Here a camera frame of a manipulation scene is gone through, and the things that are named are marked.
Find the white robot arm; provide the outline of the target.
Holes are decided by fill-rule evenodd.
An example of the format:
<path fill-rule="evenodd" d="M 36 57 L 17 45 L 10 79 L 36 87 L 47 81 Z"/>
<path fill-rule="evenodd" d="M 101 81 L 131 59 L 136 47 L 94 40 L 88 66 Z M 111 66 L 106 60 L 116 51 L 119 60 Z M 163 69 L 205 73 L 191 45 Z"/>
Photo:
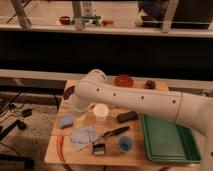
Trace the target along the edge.
<path fill-rule="evenodd" d="M 192 128 L 206 137 L 200 171 L 213 171 L 213 98 L 177 91 L 117 87 L 93 69 L 81 78 L 69 98 L 71 114 L 81 117 L 95 103 L 104 103 Z"/>

